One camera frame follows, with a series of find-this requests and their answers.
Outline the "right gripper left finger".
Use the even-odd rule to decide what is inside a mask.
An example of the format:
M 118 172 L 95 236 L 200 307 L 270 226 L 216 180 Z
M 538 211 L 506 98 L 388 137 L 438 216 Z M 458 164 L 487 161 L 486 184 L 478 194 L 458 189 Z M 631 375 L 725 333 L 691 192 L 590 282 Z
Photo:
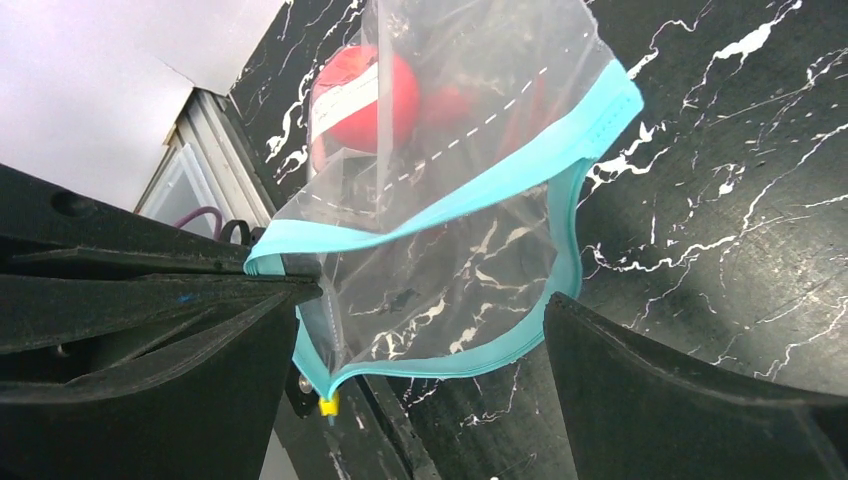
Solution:
M 306 275 L 1 170 L 1 475 L 256 479 Z

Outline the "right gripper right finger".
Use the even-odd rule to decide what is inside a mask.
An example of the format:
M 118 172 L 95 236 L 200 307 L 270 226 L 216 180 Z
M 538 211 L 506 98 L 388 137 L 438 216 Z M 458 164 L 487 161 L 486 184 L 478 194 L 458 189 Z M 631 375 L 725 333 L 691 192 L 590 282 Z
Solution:
M 544 314 L 582 479 L 843 479 L 847 400 L 737 374 L 564 294 Z

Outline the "clear zip top bag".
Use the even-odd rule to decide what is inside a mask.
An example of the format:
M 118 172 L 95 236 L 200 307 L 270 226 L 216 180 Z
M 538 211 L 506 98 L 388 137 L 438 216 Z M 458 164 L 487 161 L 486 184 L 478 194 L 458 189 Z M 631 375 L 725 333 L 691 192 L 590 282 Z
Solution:
M 331 143 L 314 171 L 310 92 L 308 179 L 244 265 L 316 278 L 293 360 L 325 416 L 352 377 L 472 377 L 540 344 L 581 287 L 584 178 L 643 106 L 583 1 L 370 1 L 351 45 L 378 50 L 377 151 Z M 402 146 L 394 55 L 420 89 Z

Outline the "red toy apple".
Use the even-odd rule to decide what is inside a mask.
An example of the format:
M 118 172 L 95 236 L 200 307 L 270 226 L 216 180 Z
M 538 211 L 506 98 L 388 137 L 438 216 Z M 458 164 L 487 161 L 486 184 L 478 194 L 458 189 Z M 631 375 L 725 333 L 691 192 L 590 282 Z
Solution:
M 412 135 L 420 110 L 418 79 L 409 63 L 393 56 L 392 133 L 396 146 Z M 372 45 L 340 49 L 313 82 L 309 107 L 310 163 L 323 170 L 329 145 L 373 154 L 378 146 L 378 50 Z

